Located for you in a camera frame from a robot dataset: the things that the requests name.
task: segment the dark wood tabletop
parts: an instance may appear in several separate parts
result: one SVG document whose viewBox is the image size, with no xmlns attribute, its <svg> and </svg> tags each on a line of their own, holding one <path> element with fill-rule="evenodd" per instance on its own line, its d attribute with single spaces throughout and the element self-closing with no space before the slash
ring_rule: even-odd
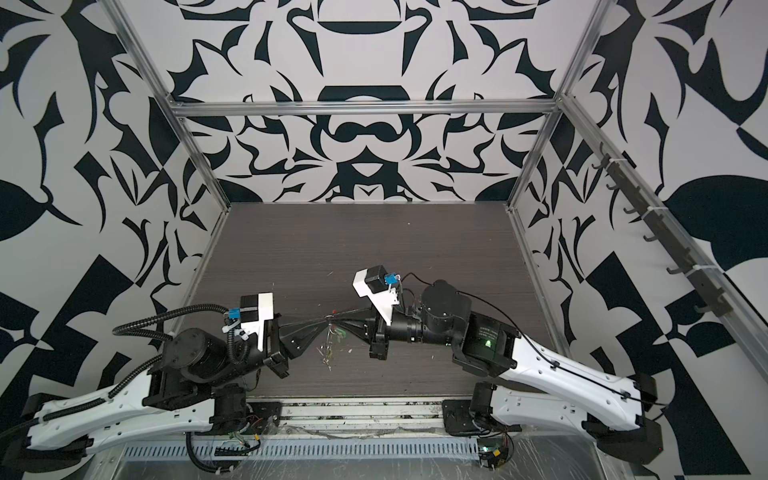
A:
<svg viewBox="0 0 768 480">
<path fill-rule="evenodd" d="M 552 346 L 511 223 L 501 203 L 236 204 L 192 303 L 238 306 L 240 296 L 274 292 L 286 318 L 317 318 L 368 306 L 352 287 L 356 271 L 383 265 L 432 282 L 447 280 L 515 319 L 534 340 Z M 406 286 L 418 296 L 419 282 Z M 472 309 L 503 321 L 473 300 Z M 186 327 L 221 333 L 221 317 L 196 313 Z M 390 343 L 389 358 L 370 359 L 353 336 L 334 337 L 331 369 L 316 349 L 290 362 L 290 376 L 262 372 L 255 396 L 471 395 L 479 377 L 451 362 L 444 346 Z M 253 374 L 246 384 L 253 386 Z"/>
</svg>

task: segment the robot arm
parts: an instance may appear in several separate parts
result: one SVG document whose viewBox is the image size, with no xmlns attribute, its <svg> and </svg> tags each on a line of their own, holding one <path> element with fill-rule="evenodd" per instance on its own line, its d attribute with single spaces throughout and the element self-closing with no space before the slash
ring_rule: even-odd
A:
<svg viewBox="0 0 768 480">
<path fill-rule="evenodd" d="M 178 315 L 165 315 L 163 321 L 190 309 L 213 310 L 197 307 L 174 311 Z M 163 338 L 162 355 L 116 386 L 73 399 L 44 393 L 30 396 L 22 411 L 24 422 L 6 449 L 3 465 L 24 472 L 51 472 L 133 439 L 239 431 L 248 415 L 246 393 L 232 382 L 263 366 L 285 378 L 289 360 L 300 356 L 328 326 L 327 318 L 282 325 L 280 316 L 273 315 L 271 294 L 244 296 L 239 309 L 211 307 L 226 312 L 227 325 L 222 330 L 230 338 L 230 332 L 244 338 L 232 345 L 232 351 L 222 339 L 202 329 L 186 329 Z M 358 311 L 345 314 L 356 318 Z M 141 320 L 115 331 L 146 336 L 142 332 L 148 330 L 134 328 L 136 324 L 149 323 Z"/>
<path fill-rule="evenodd" d="M 470 408 L 475 424 L 490 429 L 509 425 L 567 429 L 593 438 L 598 448 L 629 462 L 647 464 L 661 453 L 660 426 L 645 415 L 657 400 L 653 378 L 608 375 L 558 355 L 517 326 L 473 312 L 470 298 L 444 280 L 428 284 L 420 304 L 405 309 L 397 295 L 392 296 L 399 278 L 393 277 L 381 266 L 356 275 L 356 280 L 364 278 L 369 285 L 370 293 L 364 293 L 378 300 L 372 299 L 376 308 L 385 298 L 395 299 L 389 321 L 383 313 L 372 319 L 337 321 L 370 345 L 372 358 L 386 359 L 391 340 L 451 346 L 453 362 L 467 372 L 524 383 L 549 394 L 479 383 Z M 361 288 L 356 290 L 363 296 Z"/>
</svg>

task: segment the metal ventilation grille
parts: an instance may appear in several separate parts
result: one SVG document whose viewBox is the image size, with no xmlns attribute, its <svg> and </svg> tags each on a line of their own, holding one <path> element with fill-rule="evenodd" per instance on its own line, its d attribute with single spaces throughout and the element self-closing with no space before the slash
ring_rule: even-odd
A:
<svg viewBox="0 0 768 480">
<path fill-rule="evenodd" d="M 197 443 L 198 457 L 209 459 L 221 440 Z M 217 457 L 220 459 L 235 457 Z M 428 439 L 328 439 L 328 440 L 268 440 L 262 441 L 261 448 L 248 460 L 335 460 L 367 458 L 455 458 L 477 460 L 478 444 L 475 439 L 428 438 Z M 151 462 L 186 460 L 187 448 L 184 441 L 159 440 L 129 443 L 124 460 L 126 462 Z"/>
</svg>

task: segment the black cable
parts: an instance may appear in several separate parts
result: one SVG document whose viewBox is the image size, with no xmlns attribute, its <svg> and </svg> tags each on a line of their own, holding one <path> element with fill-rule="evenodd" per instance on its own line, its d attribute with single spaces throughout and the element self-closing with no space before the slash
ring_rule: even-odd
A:
<svg viewBox="0 0 768 480">
<path fill-rule="evenodd" d="M 261 440 L 257 439 L 256 441 L 258 443 L 255 444 L 254 446 L 249 446 L 246 443 L 245 444 L 246 448 L 242 449 L 242 450 L 239 450 L 239 449 L 224 449 L 224 448 L 219 447 L 218 449 L 216 449 L 216 455 L 223 456 L 223 457 L 224 456 L 235 456 L 235 455 L 247 455 L 247 454 L 249 454 L 251 452 L 255 452 L 256 450 L 261 448 Z"/>
<path fill-rule="evenodd" d="M 120 383 L 118 383 L 112 390 L 110 390 L 109 393 L 107 394 L 107 396 L 110 399 L 113 399 L 118 393 L 120 393 L 120 391 L 122 389 L 125 388 L 125 386 L 127 384 L 131 383 L 133 381 L 133 379 L 138 377 L 139 374 L 142 373 L 144 370 L 148 369 L 149 367 L 151 367 L 156 362 L 159 362 L 161 358 L 163 358 L 162 355 L 153 356 L 152 358 L 150 358 L 146 362 L 144 362 L 141 365 L 139 365 L 138 367 L 136 367 L 133 372 L 128 373 L 128 375 L 124 379 L 122 379 L 120 381 Z"/>
<path fill-rule="evenodd" d="M 451 434 L 451 437 L 479 437 L 479 438 L 485 438 L 487 436 L 493 436 L 489 435 L 491 433 L 490 430 L 486 430 L 484 432 L 475 433 L 475 432 L 467 432 L 467 433 L 461 433 L 461 432 L 453 432 Z"/>
<path fill-rule="evenodd" d="M 167 333 L 158 332 L 157 330 L 145 329 L 131 330 L 130 332 L 122 333 L 121 336 L 143 336 L 144 338 L 160 340 L 161 342 L 167 342 L 174 339 Z"/>
<path fill-rule="evenodd" d="M 186 434 L 186 443 L 187 443 L 187 456 L 192 461 L 192 465 L 198 467 L 200 470 L 206 473 L 229 473 L 232 472 L 235 468 L 237 468 L 238 465 L 240 465 L 240 462 L 236 462 L 234 465 L 230 466 L 229 468 L 224 468 L 220 466 L 214 466 L 214 465 L 208 465 L 206 463 L 203 463 L 202 460 L 200 460 L 197 455 L 194 453 L 194 449 L 192 447 L 192 432 L 187 432 Z"/>
<path fill-rule="evenodd" d="M 413 293 L 413 290 L 411 290 L 411 289 L 409 289 L 409 288 L 402 288 L 402 291 L 403 291 L 403 292 L 408 292 L 408 293 L 410 293 L 410 294 L 411 294 L 411 297 L 413 298 L 413 303 L 411 303 L 411 307 L 414 307 L 414 306 L 416 306 L 416 294 L 415 294 L 415 293 Z"/>
<path fill-rule="evenodd" d="M 504 460 L 504 463 L 509 462 L 509 459 L 512 458 L 512 456 L 515 454 L 515 443 L 512 441 L 512 437 L 509 436 L 509 434 L 504 431 L 504 436 L 507 437 L 507 440 L 509 441 L 509 450 L 507 452 L 507 458 Z"/>
<path fill-rule="evenodd" d="M 155 323 L 162 323 L 166 320 L 176 318 L 177 316 L 187 315 L 188 313 L 217 312 L 224 314 L 229 311 L 230 309 L 226 308 L 225 306 L 217 305 L 216 303 L 200 303 L 198 305 L 182 306 L 181 308 L 177 308 L 175 310 L 169 310 L 165 313 L 158 313 L 155 316 L 150 316 L 135 322 L 116 326 L 114 329 L 112 329 L 112 334 L 126 335 L 128 332 L 134 332 L 138 329 L 143 329 L 145 326 L 154 325 Z"/>
<path fill-rule="evenodd" d="M 241 342 L 240 344 L 240 353 L 235 353 L 235 329 L 231 329 L 229 332 L 227 332 L 227 358 L 230 360 L 233 364 L 241 364 L 244 363 L 248 359 L 248 354 L 250 353 L 250 344 L 246 342 Z"/>
<path fill-rule="evenodd" d="M 104 399 L 94 399 L 90 402 L 81 403 L 80 405 L 69 407 L 68 409 L 58 410 L 57 412 L 51 412 L 47 415 L 43 415 L 43 422 L 47 422 L 48 420 L 56 420 L 60 419 L 61 417 L 65 417 L 67 415 L 72 415 L 74 413 L 80 413 L 84 412 L 85 410 L 92 409 L 95 406 L 99 406 L 102 403 L 106 403 L 107 401 Z"/>
<path fill-rule="evenodd" d="M 256 389 L 257 386 L 259 386 L 259 378 L 261 378 L 261 369 L 256 371 L 256 382 L 253 384 L 253 387 L 248 388 L 248 384 L 245 383 L 245 375 L 240 377 L 240 379 L 243 380 L 243 388 L 245 389 L 245 393 L 252 392 Z"/>
<path fill-rule="evenodd" d="M 421 283 L 424 283 L 425 285 L 432 285 L 431 283 L 425 282 L 424 280 L 422 280 L 422 279 L 418 278 L 418 277 L 416 276 L 416 274 L 415 274 L 415 273 L 413 273 L 413 272 L 406 274 L 406 275 L 405 275 L 405 276 L 402 278 L 402 280 L 401 280 L 401 281 L 405 280 L 406 278 L 408 278 L 408 277 L 409 277 L 409 276 L 411 276 L 411 275 L 413 275 L 413 278 L 417 279 L 417 280 L 418 280 L 419 282 L 421 282 Z M 517 324 L 517 323 L 516 323 L 516 322 L 515 322 L 515 321 L 514 321 L 514 320 L 513 320 L 513 319 L 512 319 L 512 318 L 511 318 L 509 315 L 507 315 L 507 313 L 506 313 L 504 310 L 502 310 L 502 309 L 498 308 L 498 307 L 497 307 L 496 305 L 494 305 L 493 303 L 491 303 L 491 302 L 489 302 L 489 301 L 487 301 L 487 300 L 484 300 L 484 299 L 480 298 L 480 297 L 479 297 L 479 296 L 477 296 L 477 295 L 472 295 L 471 293 L 462 292 L 461 290 L 456 290 L 456 292 L 458 292 L 458 293 L 460 293 L 460 294 L 462 294 L 462 295 L 470 296 L 470 297 L 472 297 L 472 298 L 474 298 L 474 299 L 480 300 L 481 302 L 485 303 L 486 305 L 488 305 L 488 306 L 492 307 L 493 309 L 497 310 L 497 311 L 498 311 L 500 314 L 502 314 L 502 315 L 503 315 L 503 316 L 504 316 L 504 317 L 505 317 L 507 320 L 509 320 L 509 322 L 512 324 L 512 326 L 513 326 L 514 328 L 516 328 L 516 329 L 517 329 L 517 330 L 520 332 L 520 335 L 521 335 L 521 336 L 522 336 L 522 337 L 525 339 L 525 341 L 526 341 L 526 342 L 528 342 L 528 345 L 530 345 L 530 346 L 531 346 L 531 348 L 532 348 L 532 349 L 533 349 L 533 350 L 534 350 L 534 351 L 535 351 L 535 352 L 536 352 L 536 353 L 537 353 L 537 354 L 538 354 L 538 355 L 539 355 L 539 356 L 540 356 L 542 359 L 546 360 L 546 362 L 547 362 L 547 363 L 549 363 L 549 364 L 550 364 L 550 365 L 551 365 L 551 366 L 552 366 L 554 369 L 560 369 L 560 370 L 562 370 L 563 372 L 567 372 L 567 373 L 570 373 L 571 375 L 574 375 L 574 376 L 577 376 L 577 377 L 579 377 L 579 378 L 581 378 L 581 379 L 587 380 L 588 382 L 592 382 L 592 383 L 594 383 L 595 385 L 597 385 L 597 386 L 600 386 L 600 387 L 602 387 L 602 388 L 606 389 L 607 391 L 609 391 L 609 392 L 612 392 L 612 393 L 615 393 L 616 395 L 619 395 L 620 397 L 622 397 L 622 398 L 625 398 L 625 399 L 634 400 L 635 402 L 640 402 L 640 403 L 643 403 L 643 404 L 645 404 L 645 405 L 659 405 L 659 406 L 667 406 L 667 404 L 666 404 L 666 403 L 650 402 L 650 401 L 648 401 L 648 400 L 643 400 L 643 399 L 636 399 L 636 398 L 634 398 L 633 396 L 629 396 L 629 395 L 627 395 L 627 394 L 625 394 L 625 393 L 622 393 L 622 392 L 619 392 L 619 391 L 617 391 L 617 390 L 615 390 L 615 389 L 612 389 L 611 387 L 609 387 L 609 386 L 606 386 L 606 385 L 603 385 L 602 383 L 600 383 L 600 382 L 598 382 L 598 381 L 596 381 L 596 380 L 593 380 L 593 379 L 591 379 L 591 378 L 589 378 L 589 377 L 587 377 L 587 376 L 583 376 L 583 375 L 582 375 L 582 374 L 580 374 L 580 373 L 574 372 L 574 371 L 572 371 L 572 370 L 569 370 L 569 369 L 566 369 L 566 368 L 564 368 L 564 367 L 560 366 L 560 364 L 559 364 L 559 363 L 557 363 L 557 362 L 553 362 L 552 360 L 548 359 L 546 356 L 544 356 L 543 354 L 541 354 L 541 353 L 538 351 L 538 349 L 536 348 L 536 346 L 533 344 L 533 342 L 531 341 L 531 339 L 528 337 L 528 335 L 527 335 L 527 334 L 525 334 L 525 333 L 522 331 L 522 329 L 521 329 L 521 328 L 518 326 L 518 324 Z"/>
<path fill-rule="evenodd" d="M 32 420 L 27 420 L 26 422 L 19 423 L 18 425 L 14 425 L 9 429 L 5 429 L 2 432 L 0 432 L 0 439 L 4 439 L 9 435 L 16 435 L 20 431 L 34 427 L 38 423 L 40 423 L 40 419 L 32 419 Z"/>
<path fill-rule="evenodd" d="M 148 369 L 151 365 L 153 365 L 155 362 L 163 358 L 162 355 L 157 355 L 152 357 L 151 359 L 147 360 L 146 362 L 142 363 L 138 367 L 136 367 L 131 373 L 129 373 L 120 383 L 118 383 L 110 392 L 107 394 L 107 397 L 110 399 L 113 399 L 122 389 L 125 388 L 125 386 L 128 383 L 131 383 L 131 380 L 135 379 L 140 373 L 142 373 L 144 370 Z M 80 405 L 71 406 L 66 409 L 57 410 L 56 412 L 51 412 L 46 415 L 42 416 L 43 422 L 48 422 L 50 420 L 56 420 L 60 419 L 61 417 L 65 417 L 67 415 L 73 415 L 75 413 L 84 412 L 85 410 L 89 410 L 94 408 L 95 406 L 99 406 L 102 403 L 106 403 L 107 400 L 105 399 L 93 399 L 90 402 L 81 403 Z M 27 420 L 26 422 L 19 423 L 18 425 L 14 425 L 9 429 L 6 429 L 3 432 L 0 432 L 0 439 L 8 436 L 8 435 L 14 435 L 16 433 L 19 433 L 20 431 L 31 428 L 35 425 L 40 423 L 40 417 L 34 418 L 31 420 Z"/>
</svg>

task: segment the black and white wallpaper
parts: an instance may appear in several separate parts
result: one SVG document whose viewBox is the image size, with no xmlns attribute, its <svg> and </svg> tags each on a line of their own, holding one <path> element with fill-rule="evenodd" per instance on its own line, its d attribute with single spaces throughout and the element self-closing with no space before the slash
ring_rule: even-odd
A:
<svg viewBox="0 0 768 480">
<path fill-rule="evenodd" d="M 3 430 L 156 354 L 111 330 L 184 301 L 220 208 L 95 0 L 0 0 L 0 146 Z"/>
<path fill-rule="evenodd" d="M 652 375 L 664 452 L 638 478 L 764 478 L 768 384 L 705 306 L 563 117 L 517 211 L 572 356 L 605 372 Z"/>
<path fill-rule="evenodd" d="M 595 0 L 124 0 L 179 101 L 551 98 Z"/>
<path fill-rule="evenodd" d="M 620 0 L 579 103 L 768 317 L 768 2 Z"/>
<path fill-rule="evenodd" d="M 543 114 L 190 119 L 235 202 L 507 200 Z"/>
</svg>

